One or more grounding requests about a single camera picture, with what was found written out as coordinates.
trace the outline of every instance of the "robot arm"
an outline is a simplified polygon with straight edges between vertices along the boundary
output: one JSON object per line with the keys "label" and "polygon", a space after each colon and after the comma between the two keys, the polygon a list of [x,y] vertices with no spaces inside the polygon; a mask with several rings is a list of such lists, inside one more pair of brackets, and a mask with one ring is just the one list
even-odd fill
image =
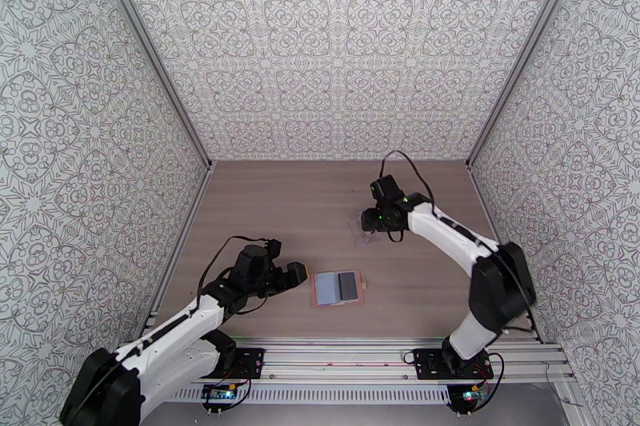
{"label": "robot arm", "polygon": [[278,241],[247,245],[235,266],[180,313],[114,353],[104,348],[92,353],[62,408],[62,424],[134,426],[184,384],[213,371],[219,361],[228,370],[235,343],[216,328],[249,297],[274,296],[307,278],[299,262],[289,263],[286,271],[277,267],[273,259],[279,252]]}
{"label": "robot arm", "polygon": [[416,233],[471,278],[470,311],[442,343],[442,356],[455,376],[535,302],[524,253],[513,242],[500,245],[467,229],[419,193],[406,196],[390,175],[371,183],[371,192],[376,206],[362,214],[363,230],[400,232],[400,241],[405,230]]}

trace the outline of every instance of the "mounting plate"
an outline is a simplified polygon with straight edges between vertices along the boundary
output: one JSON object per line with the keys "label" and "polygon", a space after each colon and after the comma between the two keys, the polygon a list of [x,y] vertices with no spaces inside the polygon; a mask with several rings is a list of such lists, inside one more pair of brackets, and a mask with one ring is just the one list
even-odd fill
{"label": "mounting plate", "polygon": [[484,380],[494,378],[494,371],[491,368],[491,362],[486,352],[480,352],[474,359],[463,368],[457,375],[453,376],[449,373],[444,360],[442,359],[441,348],[416,348],[412,350],[414,354],[415,372],[419,380],[445,380],[445,379],[462,379],[462,380]]}
{"label": "mounting plate", "polygon": [[265,358],[264,348],[236,348],[234,365],[231,374],[226,377],[222,361],[214,371],[203,379],[259,379],[262,375],[262,363]]}

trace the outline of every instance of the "wire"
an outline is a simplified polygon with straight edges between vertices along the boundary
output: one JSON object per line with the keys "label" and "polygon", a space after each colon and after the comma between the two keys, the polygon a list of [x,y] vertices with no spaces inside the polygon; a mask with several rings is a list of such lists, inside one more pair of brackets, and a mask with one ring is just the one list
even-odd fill
{"label": "wire", "polygon": [[268,299],[269,299],[269,297],[265,296],[265,299],[262,300],[262,303],[260,303],[260,305],[256,306],[255,308],[250,309],[249,311],[238,311],[235,314],[236,315],[248,315],[249,313],[253,313],[254,311],[258,311],[260,308],[262,308],[262,306],[265,305],[266,300],[268,300]]}
{"label": "wire", "polygon": [[417,176],[418,180],[422,182],[422,184],[426,188],[426,192],[429,194],[429,199],[431,200],[431,213],[433,214],[434,217],[438,218],[438,216],[435,214],[435,198],[434,198],[434,193],[431,191],[431,187],[429,187],[425,179],[422,177],[422,175],[418,171],[418,168],[415,167],[415,164],[413,161],[411,161],[411,158],[408,157],[406,154],[404,154],[402,151],[400,151],[399,149],[394,149],[393,151],[390,151],[389,153],[387,153],[387,155],[382,159],[382,164],[380,165],[380,174],[378,177],[382,178],[382,175],[385,172],[385,161],[393,153],[401,154],[402,157],[404,157],[409,162],[409,164],[411,165],[411,168],[413,168],[414,170],[415,176]]}
{"label": "wire", "polygon": [[520,281],[519,279],[516,277],[515,273],[511,270],[511,268],[507,265],[507,263],[504,261],[504,259],[502,259],[502,256],[497,253],[496,251],[494,251],[491,247],[489,247],[489,245],[482,241],[482,240],[478,240],[478,242],[480,243],[481,246],[489,249],[489,252],[491,252],[491,255],[496,256],[498,258],[498,261],[500,262],[500,264],[502,264],[502,267],[504,269],[506,269],[506,271],[511,275],[511,277],[514,280],[515,285],[518,287],[518,291],[520,292],[520,294],[522,295],[522,299],[525,302],[525,306],[526,306],[526,312],[529,313],[529,318],[531,320],[531,324],[533,325],[533,330],[538,329],[536,324],[535,324],[535,319],[534,319],[534,312],[531,311],[531,307],[529,306],[529,300],[526,298],[526,294],[525,294],[525,290],[522,289],[522,285],[520,285]]}
{"label": "wire", "polygon": [[[196,294],[196,301],[195,301],[195,309],[191,310],[191,313],[195,313],[196,311],[198,311],[200,309],[200,297],[202,296],[202,285],[204,285],[205,279],[206,279],[206,274],[209,272],[209,269],[211,269],[211,266],[214,265],[214,262],[216,259],[218,259],[218,256],[220,255],[220,253],[222,252],[222,250],[224,250],[224,248],[226,247],[227,244],[229,244],[229,241],[231,239],[239,239],[240,241],[247,241],[247,242],[268,242],[268,239],[250,239],[248,237],[245,237],[243,235],[232,235],[231,237],[229,237],[228,239],[226,239],[225,243],[222,244],[222,247],[220,249],[218,249],[218,251],[215,253],[213,259],[211,259],[211,262],[205,267],[205,270],[202,272],[202,275],[200,276],[200,281],[198,281],[198,292]],[[222,271],[222,273],[220,273],[220,275],[218,277],[221,277],[222,275],[224,275],[226,272],[228,272],[231,268],[227,268],[224,271]]]}
{"label": "wire", "polygon": [[549,367],[551,367],[551,364],[549,362],[542,362],[542,363],[546,364],[546,368],[545,368],[546,383],[549,385],[549,387],[551,387],[551,390],[554,392],[558,400],[564,404],[568,404],[569,406],[578,406],[579,408],[584,408],[584,405],[582,404],[576,404],[574,402],[571,402],[568,399],[562,399],[560,397],[560,394],[558,394],[558,391],[555,390],[555,387],[551,384],[551,381],[549,380]]}
{"label": "wire", "polygon": [[401,230],[400,231],[400,238],[395,240],[392,236],[391,236],[391,231],[387,230],[386,231],[386,236],[389,238],[390,241],[392,241],[394,244],[397,244],[398,242],[402,242],[402,240],[405,238],[405,231]]}
{"label": "wire", "polygon": [[[241,366],[246,370],[247,379],[246,379],[244,382],[242,382],[242,383],[238,383],[238,384],[231,384],[231,385],[233,385],[233,386],[235,386],[235,387],[237,388],[237,387],[243,386],[243,385],[245,385],[245,384],[249,384],[249,387],[247,388],[247,390],[246,390],[246,392],[245,392],[245,395],[244,395],[244,396],[242,396],[242,398],[241,398],[239,401],[234,402],[234,403],[232,403],[232,404],[221,404],[221,406],[224,406],[224,408],[222,408],[222,407],[218,407],[218,413],[226,412],[226,411],[229,411],[230,409],[236,408],[237,406],[239,406],[240,404],[242,404],[242,403],[247,399],[247,397],[249,397],[249,395],[251,394],[251,385],[252,385],[252,383],[251,383],[251,377],[250,377],[251,372],[250,372],[249,368],[248,368],[246,365],[244,365],[242,362],[238,361],[238,363],[239,363],[239,364],[240,364],[240,365],[241,365]],[[207,397],[206,397],[206,402],[202,404],[202,407],[203,407],[203,408],[205,409],[205,411],[207,411],[208,413],[211,413],[211,406],[212,406],[212,405],[213,405],[213,406],[215,406],[215,405],[216,405],[216,404],[209,404],[209,400],[211,399],[211,393],[215,390],[215,387],[216,387],[216,386],[214,386],[213,388],[211,388],[211,389],[209,390],[209,394],[208,394],[208,395],[207,395]]]}
{"label": "wire", "polygon": [[235,365],[231,366],[231,368],[229,369],[229,371],[227,373],[225,373],[225,375],[222,377],[222,379],[220,379],[216,384],[214,384],[211,388],[215,389],[217,388],[220,384],[222,384],[222,382],[224,382],[225,380],[227,380],[232,373],[234,373],[235,370]]}
{"label": "wire", "polygon": [[406,361],[406,356],[409,355],[410,353],[413,353],[413,350],[410,350],[409,352],[404,352],[402,354],[402,361],[407,365],[415,365],[415,360],[412,360],[411,362]]}
{"label": "wire", "polygon": [[500,370],[500,375],[498,376],[498,381],[495,383],[495,387],[494,387],[493,392],[489,395],[489,397],[486,398],[486,401],[484,401],[482,404],[477,406],[476,409],[474,409],[472,412],[480,411],[480,409],[484,408],[488,403],[491,402],[491,400],[495,396],[495,393],[498,391],[498,387],[500,386],[500,383],[502,382],[502,378],[505,375],[505,360],[502,358],[502,355],[500,355],[497,352],[492,352],[492,353],[489,354],[489,356],[498,357],[500,359],[500,362],[502,363],[502,369]]}
{"label": "wire", "polygon": [[483,385],[486,384],[486,388],[487,388],[487,394],[489,392],[491,392],[491,387],[489,386],[489,382],[487,382],[489,380],[489,377],[486,376],[485,371],[482,370],[482,368],[478,365],[478,364],[474,364],[474,370],[478,371],[480,373],[480,375],[482,376],[482,379],[484,379],[480,385],[476,384],[475,386],[480,388]]}

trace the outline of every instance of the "black cable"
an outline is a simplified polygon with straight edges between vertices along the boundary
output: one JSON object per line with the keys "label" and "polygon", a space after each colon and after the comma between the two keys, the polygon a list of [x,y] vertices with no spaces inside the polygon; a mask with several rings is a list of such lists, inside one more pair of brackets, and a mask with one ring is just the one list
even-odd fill
{"label": "black cable", "polygon": [[415,360],[412,360],[411,362],[406,361],[406,356],[409,355],[410,353],[413,353],[413,350],[410,350],[409,352],[404,352],[402,354],[402,361],[407,365],[415,365]]}
{"label": "black cable", "polygon": [[262,303],[260,303],[260,305],[256,306],[255,308],[250,309],[249,311],[238,311],[235,314],[236,315],[248,315],[249,313],[253,313],[254,311],[258,311],[260,308],[262,308],[262,306],[265,305],[267,299],[269,299],[269,297],[265,296],[265,299],[262,300]]}
{"label": "black cable", "polygon": [[[230,384],[230,385],[234,385],[234,386],[237,388],[237,387],[239,387],[239,386],[243,386],[243,385],[245,385],[245,384],[249,384],[249,387],[247,388],[245,395],[244,395],[244,396],[242,396],[242,398],[241,398],[239,401],[234,402],[234,403],[232,403],[232,404],[220,404],[221,406],[224,406],[224,407],[218,407],[218,408],[216,409],[218,412],[226,412],[226,411],[229,411],[230,409],[236,408],[237,406],[239,406],[240,404],[242,404],[242,403],[247,399],[247,397],[249,397],[249,395],[251,394],[251,385],[252,385],[252,383],[251,383],[251,377],[250,377],[251,372],[250,372],[249,368],[248,368],[246,365],[244,365],[242,362],[240,362],[240,361],[239,361],[238,363],[239,363],[240,365],[242,365],[242,367],[246,370],[247,379],[246,379],[244,382],[242,382],[242,383],[239,383],[239,384]],[[208,413],[211,413],[211,406],[217,406],[217,404],[209,404],[209,400],[211,399],[211,393],[212,393],[213,391],[214,391],[214,388],[212,388],[212,389],[210,389],[210,390],[209,390],[209,394],[207,395],[206,402],[202,404],[202,407],[203,407],[203,408],[205,409],[205,411],[207,411]]]}
{"label": "black cable", "polygon": [[122,365],[122,362],[124,362],[128,358],[131,358],[134,355],[140,355],[140,351],[138,350],[137,346],[132,348],[122,359],[116,362],[116,364],[113,367],[111,367],[98,382],[95,383],[94,387],[92,387],[89,390],[89,392],[84,396],[84,399],[80,401],[80,405],[76,407],[71,417],[65,418],[65,424],[73,424],[74,419],[80,413],[82,408],[85,407],[86,402],[91,398],[91,396],[95,394],[98,388],[105,383],[105,380],[109,378],[109,376],[114,372],[114,370],[116,370],[118,367],[120,367],[120,365]]}
{"label": "black cable", "polygon": [[491,394],[486,398],[486,401],[477,406],[476,409],[474,409],[472,412],[480,411],[480,409],[484,408],[488,403],[491,402],[498,390],[498,387],[500,386],[500,383],[502,382],[502,378],[505,375],[505,360],[502,358],[502,355],[497,352],[492,352],[489,354],[489,356],[496,356],[500,359],[500,362],[502,363],[502,370],[500,371],[500,375],[498,376],[498,381],[495,383],[494,390],[491,391]]}
{"label": "black cable", "polygon": [[218,382],[212,385],[211,389],[209,389],[209,399],[211,398],[211,391],[217,388],[225,380],[229,380],[229,377],[231,377],[231,374],[234,373],[234,370],[235,370],[235,365],[231,365],[231,367],[229,367],[226,371],[223,371],[224,376],[222,377],[222,379],[220,379]]}
{"label": "black cable", "polygon": [[429,187],[429,185],[426,183],[425,179],[422,177],[422,175],[418,171],[418,168],[415,167],[414,162],[411,161],[411,158],[408,157],[406,154],[404,154],[402,151],[400,151],[399,149],[394,149],[393,151],[390,151],[389,153],[387,153],[387,155],[382,159],[382,164],[380,165],[380,174],[378,177],[382,178],[382,175],[385,172],[385,161],[393,153],[401,154],[402,157],[404,157],[409,162],[409,164],[411,165],[411,168],[413,168],[414,170],[415,176],[417,176],[418,180],[420,180],[422,184],[425,186],[426,192],[429,194],[429,199],[431,200],[431,213],[433,214],[434,217],[437,218],[438,216],[435,214],[435,198],[434,198],[434,193],[431,191],[431,187]]}
{"label": "black cable", "polygon": [[[218,256],[220,255],[222,250],[224,250],[226,245],[229,244],[229,241],[231,239],[239,239],[240,241],[247,241],[247,242],[268,242],[269,241],[269,239],[262,239],[262,238],[261,239],[250,239],[250,238],[245,237],[243,235],[232,235],[231,237],[226,239],[225,243],[222,244],[222,247],[220,249],[218,249],[218,251],[214,255],[214,258],[211,259],[211,262],[206,266],[205,270],[202,272],[202,275],[200,276],[200,281],[198,281],[198,292],[197,292],[196,298],[195,298],[195,300],[196,300],[195,301],[195,309],[193,309],[191,311],[191,313],[195,313],[196,311],[198,311],[200,309],[200,297],[202,296],[202,285],[204,285],[204,282],[205,282],[205,279],[206,279],[206,274],[209,272],[209,269],[211,269],[211,266],[214,265],[215,260],[218,259]],[[230,269],[231,268],[227,268],[224,271],[222,271],[222,273],[220,274],[219,277],[224,275],[224,273],[226,273]]]}
{"label": "black cable", "polygon": [[458,411],[456,408],[454,408],[454,406],[451,405],[451,403],[448,403],[446,405],[449,409],[451,409],[451,411],[455,412],[456,414],[460,414],[460,411]]}
{"label": "black cable", "polygon": [[500,264],[502,265],[501,267],[506,269],[506,271],[511,275],[511,277],[514,280],[515,285],[518,287],[518,291],[520,292],[520,294],[522,295],[522,299],[525,301],[525,306],[526,306],[526,312],[529,313],[529,318],[531,320],[531,324],[533,325],[533,329],[537,330],[538,327],[535,324],[535,319],[534,319],[534,313],[533,311],[531,311],[531,307],[529,306],[529,300],[526,298],[526,294],[525,294],[525,290],[522,289],[522,286],[520,285],[520,281],[518,280],[518,278],[516,277],[515,273],[511,270],[511,268],[507,265],[507,263],[504,261],[504,259],[502,259],[502,256],[497,253],[496,251],[494,251],[491,247],[489,247],[489,245],[482,241],[482,240],[478,240],[478,242],[480,243],[480,245],[482,245],[483,247],[486,247],[487,249],[489,249],[489,252],[491,252],[491,254],[493,256],[496,256],[498,258],[498,261],[500,262]]}
{"label": "black cable", "polygon": [[542,362],[542,363],[546,364],[546,368],[545,368],[546,383],[549,385],[549,387],[551,387],[551,390],[554,392],[558,400],[564,404],[568,404],[569,406],[578,406],[579,408],[584,408],[583,404],[576,404],[574,402],[571,402],[568,399],[562,399],[560,397],[560,394],[558,394],[558,391],[555,390],[555,387],[551,384],[551,381],[549,380],[549,367],[551,366],[551,364],[549,362]]}
{"label": "black cable", "polygon": [[386,236],[389,238],[390,241],[392,241],[394,244],[397,244],[398,242],[402,242],[402,240],[405,238],[405,231],[401,230],[400,231],[400,238],[395,240],[392,236],[391,236],[391,231],[387,230],[386,231]]}

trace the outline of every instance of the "patterned wallpaper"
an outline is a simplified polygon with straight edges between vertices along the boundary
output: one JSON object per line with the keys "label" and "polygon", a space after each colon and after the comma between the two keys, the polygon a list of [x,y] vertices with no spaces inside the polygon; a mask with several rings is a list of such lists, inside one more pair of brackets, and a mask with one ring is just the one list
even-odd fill
{"label": "patterned wallpaper", "polygon": [[640,424],[640,0],[565,0],[474,166],[600,424]]}
{"label": "patterned wallpaper", "polygon": [[202,176],[114,0],[0,0],[0,424],[134,338]]}
{"label": "patterned wallpaper", "polygon": [[463,158],[542,0],[135,0],[209,154]]}

